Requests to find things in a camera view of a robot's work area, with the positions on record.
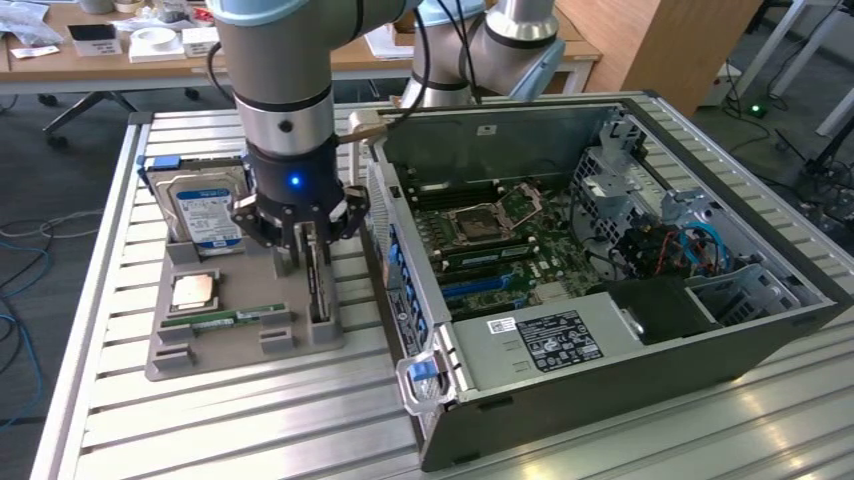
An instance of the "aluminum extrusion table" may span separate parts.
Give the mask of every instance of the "aluminum extrusion table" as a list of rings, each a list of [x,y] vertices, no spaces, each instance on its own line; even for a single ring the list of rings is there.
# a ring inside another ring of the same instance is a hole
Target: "aluminum extrusion table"
[[[847,254],[663,102],[635,101],[854,292]],[[337,110],[341,130],[352,108]],[[242,141],[233,111],[161,113],[126,129],[33,479],[854,478],[849,312],[736,381],[424,474],[357,241],[332,250],[342,349],[149,382],[165,224],[133,159],[232,155]],[[648,163],[691,187],[651,145]]]

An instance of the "barcode sticker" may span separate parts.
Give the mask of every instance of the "barcode sticker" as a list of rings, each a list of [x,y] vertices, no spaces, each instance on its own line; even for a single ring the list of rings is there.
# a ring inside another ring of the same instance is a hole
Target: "barcode sticker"
[[[489,327],[492,335],[496,333],[512,332],[516,329],[516,319],[512,317],[489,320],[485,324]]]

